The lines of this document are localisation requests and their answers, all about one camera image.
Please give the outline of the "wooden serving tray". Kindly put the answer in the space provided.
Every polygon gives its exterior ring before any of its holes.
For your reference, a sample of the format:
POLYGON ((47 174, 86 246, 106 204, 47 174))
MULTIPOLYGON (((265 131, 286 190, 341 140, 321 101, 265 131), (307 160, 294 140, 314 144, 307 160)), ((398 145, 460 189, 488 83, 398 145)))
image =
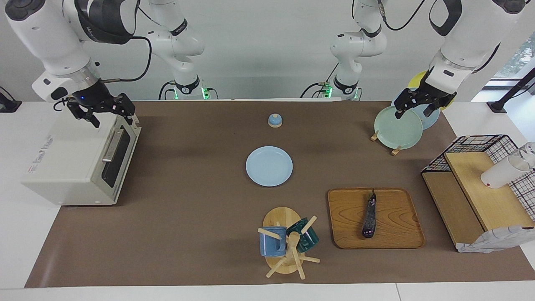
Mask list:
POLYGON ((425 244, 410 194, 399 187, 353 187, 327 192, 334 244, 342 249, 420 248, 425 244), (376 194, 376 232, 362 235, 368 200, 376 194))

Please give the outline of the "dark purple eggplant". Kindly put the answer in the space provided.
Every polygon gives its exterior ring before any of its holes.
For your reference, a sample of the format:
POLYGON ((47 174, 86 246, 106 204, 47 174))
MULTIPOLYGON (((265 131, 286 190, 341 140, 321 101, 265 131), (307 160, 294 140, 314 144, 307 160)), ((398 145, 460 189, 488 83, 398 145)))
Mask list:
POLYGON ((362 227, 362 236, 363 238, 373 238, 376 232, 376 204, 377 196, 375 190, 372 190, 372 194, 367 201, 367 208, 365 219, 362 227))

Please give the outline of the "light blue racked plate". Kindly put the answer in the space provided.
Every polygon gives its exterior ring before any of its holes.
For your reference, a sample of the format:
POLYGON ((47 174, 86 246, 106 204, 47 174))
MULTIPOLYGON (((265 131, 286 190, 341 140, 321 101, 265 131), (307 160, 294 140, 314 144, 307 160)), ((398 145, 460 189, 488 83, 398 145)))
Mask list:
POLYGON ((414 111, 419 116, 423 125, 423 130, 426 130, 430 128, 432 125, 434 125, 440 116, 440 110, 437 109, 437 110, 434 110, 433 113, 430 114, 430 116, 426 117, 426 115, 424 114, 424 111, 426 110, 428 106, 429 104, 422 104, 422 105, 418 105, 415 108, 411 108, 411 110, 414 111))

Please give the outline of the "glass oven door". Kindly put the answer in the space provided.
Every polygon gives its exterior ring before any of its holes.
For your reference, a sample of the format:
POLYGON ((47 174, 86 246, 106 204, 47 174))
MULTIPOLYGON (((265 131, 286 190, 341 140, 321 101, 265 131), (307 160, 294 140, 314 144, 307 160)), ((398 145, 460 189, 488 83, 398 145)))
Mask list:
POLYGON ((130 127, 120 116, 112 115, 110 133, 104 143, 96 169, 97 183, 113 202, 122 188, 128 166, 141 133, 140 127, 130 127))

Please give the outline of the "blue ceramic mug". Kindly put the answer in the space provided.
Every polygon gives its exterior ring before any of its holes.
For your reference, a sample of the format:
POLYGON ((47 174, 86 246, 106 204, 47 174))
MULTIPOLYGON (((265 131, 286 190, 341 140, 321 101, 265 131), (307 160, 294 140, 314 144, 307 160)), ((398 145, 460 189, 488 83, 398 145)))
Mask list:
POLYGON ((286 227, 260 227, 257 231, 260 234, 260 255, 264 257, 286 255, 286 227))

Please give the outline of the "dark green ceramic mug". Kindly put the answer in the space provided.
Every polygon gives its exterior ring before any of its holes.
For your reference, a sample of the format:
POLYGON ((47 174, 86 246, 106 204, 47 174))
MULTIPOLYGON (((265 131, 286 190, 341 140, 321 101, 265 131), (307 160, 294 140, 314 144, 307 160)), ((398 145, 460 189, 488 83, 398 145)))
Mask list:
POLYGON ((319 242, 319 237, 317 236, 313 227, 309 227, 309 229, 302 234, 302 230, 305 228, 308 222, 309 219, 304 217, 288 227, 286 230, 287 236, 289 236, 291 232, 297 232, 300 235, 299 242, 296 246, 297 251, 300 253, 311 250, 319 242))

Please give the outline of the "yellow plate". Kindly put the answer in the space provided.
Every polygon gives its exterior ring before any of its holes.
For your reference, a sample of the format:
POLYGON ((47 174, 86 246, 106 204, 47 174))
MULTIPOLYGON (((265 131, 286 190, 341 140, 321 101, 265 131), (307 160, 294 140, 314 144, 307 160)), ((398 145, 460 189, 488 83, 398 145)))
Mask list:
MULTIPOLYGON (((422 80, 422 78, 424 78, 426 72, 427 71, 425 70, 425 71, 422 71, 422 72, 414 75, 411 78, 411 80, 409 81, 409 83, 407 84, 407 88, 410 88, 412 90, 415 90, 416 88, 418 88, 420 86, 420 81, 422 80)), ((443 111, 446 108, 448 108, 453 103, 454 100, 455 100, 455 97, 453 97, 453 99, 451 99, 451 101, 449 103, 447 103, 447 105, 445 107, 440 107, 439 111, 443 111)))

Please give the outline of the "wooden mug tree stand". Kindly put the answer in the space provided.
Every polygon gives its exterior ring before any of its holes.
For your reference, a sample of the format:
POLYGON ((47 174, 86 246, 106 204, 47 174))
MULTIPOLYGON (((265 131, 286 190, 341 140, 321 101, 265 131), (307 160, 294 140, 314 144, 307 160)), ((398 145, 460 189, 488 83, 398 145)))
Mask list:
POLYGON ((300 221, 300 219, 300 215, 288 207, 273 208, 264 217, 262 227, 258 228, 258 233, 264 236, 263 241, 268 242, 269 240, 266 240, 266 238, 271 239, 275 243, 275 247, 284 252, 282 256, 263 255, 270 267, 269 272, 266 274, 267 278, 270 278, 275 273, 291 274, 298 272, 300 279, 305 280, 306 275, 303 270, 303 263, 319 263, 321 261, 319 258, 308 257, 304 252, 298 251, 301 238, 304 237, 306 231, 312 229, 311 226, 315 223, 317 217, 313 216, 302 230, 292 231, 290 234, 279 235, 273 230, 266 229, 267 227, 284 227, 286 230, 300 221))

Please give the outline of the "black clamp mount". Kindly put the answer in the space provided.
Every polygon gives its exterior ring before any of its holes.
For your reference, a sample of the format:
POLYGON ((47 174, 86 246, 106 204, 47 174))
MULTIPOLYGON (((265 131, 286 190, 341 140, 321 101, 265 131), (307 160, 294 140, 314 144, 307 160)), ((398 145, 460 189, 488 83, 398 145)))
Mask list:
POLYGON ((9 91, 0 86, 0 113, 13 113, 21 104, 22 101, 16 100, 9 91))

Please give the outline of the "clear glass cup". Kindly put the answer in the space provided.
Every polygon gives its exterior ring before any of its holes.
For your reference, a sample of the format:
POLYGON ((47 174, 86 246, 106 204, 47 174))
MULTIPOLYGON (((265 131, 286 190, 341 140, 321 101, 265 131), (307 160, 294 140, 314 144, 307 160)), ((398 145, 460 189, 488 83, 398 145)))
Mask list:
POLYGON ((535 142, 527 142, 515 151, 515 166, 519 170, 535 169, 535 142))

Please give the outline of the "brown table mat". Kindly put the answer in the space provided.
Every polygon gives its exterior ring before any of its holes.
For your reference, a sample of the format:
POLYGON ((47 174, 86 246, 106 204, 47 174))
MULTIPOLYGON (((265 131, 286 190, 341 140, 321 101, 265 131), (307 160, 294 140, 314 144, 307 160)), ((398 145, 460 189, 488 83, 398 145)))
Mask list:
POLYGON ((266 278, 259 253, 265 214, 279 206, 315 215, 319 244, 306 283, 534 280, 519 247, 459 253, 420 171, 455 139, 444 117, 413 148, 393 157, 371 142, 389 101, 140 102, 142 131, 118 204, 62 207, 27 288, 50 286, 243 285, 300 282, 266 278), (268 125, 280 114, 279 128, 268 125), (246 159, 273 145, 293 160, 285 183, 263 187, 246 159), (416 207, 426 244, 413 250, 342 250, 332 242, 327 192, 401 187, 416 207))

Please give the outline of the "white toaster oven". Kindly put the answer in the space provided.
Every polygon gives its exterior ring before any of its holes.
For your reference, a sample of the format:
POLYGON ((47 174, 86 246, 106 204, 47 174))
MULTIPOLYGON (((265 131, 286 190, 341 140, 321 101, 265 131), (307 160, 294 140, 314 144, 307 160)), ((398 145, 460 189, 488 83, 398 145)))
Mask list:
POLYGON ((100 126, 95 128, 63 109, 23 175, 22 185, 59 206, 116 204, 118 198, 113 202, 96 179, 99 156, 115 119, 112 115, 96 114, 100 126))

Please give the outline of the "white grid-patterned cloth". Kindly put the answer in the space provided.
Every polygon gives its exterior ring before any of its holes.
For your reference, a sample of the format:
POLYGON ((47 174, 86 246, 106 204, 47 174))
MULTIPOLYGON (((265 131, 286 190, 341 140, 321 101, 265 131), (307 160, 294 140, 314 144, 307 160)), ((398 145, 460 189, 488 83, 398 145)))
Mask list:
POLYGON ((474 242, 457 243, 460 252, 489 253, 535 241, 535 170, 498 189, 483 184, 483 168, 452 170, 484 230, 474 242))

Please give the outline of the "pale green plate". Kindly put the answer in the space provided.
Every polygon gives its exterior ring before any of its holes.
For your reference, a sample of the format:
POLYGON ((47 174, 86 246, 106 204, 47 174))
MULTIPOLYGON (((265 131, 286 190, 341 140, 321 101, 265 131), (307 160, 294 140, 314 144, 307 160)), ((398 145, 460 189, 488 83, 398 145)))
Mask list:
POLYGON ((395 113, 393 105, 382 109, 374 120, 374 132, 380 143, 390 149, 409 149, 422 137, 422 121, 413 111, 406 111, 400 119, 395 113))

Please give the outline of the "wooden plate rack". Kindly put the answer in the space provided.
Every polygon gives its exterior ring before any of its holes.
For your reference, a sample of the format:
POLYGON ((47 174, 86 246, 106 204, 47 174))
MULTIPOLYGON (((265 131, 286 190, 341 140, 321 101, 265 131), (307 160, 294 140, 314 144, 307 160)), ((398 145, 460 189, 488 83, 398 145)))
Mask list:
MULTIPOLYGON (((370 137, 370 140, 371 141, 377 141, 378 140, 378 134, 379 134, 379 131, 376 131, 371 137, 370 137)), ((397 154, 399 154, 400 150, 401 150, 402 146, 399 145, 396 149, 393 149, 392 152, 390 152, 390 154, 392 156, 397 156, 397 154)))

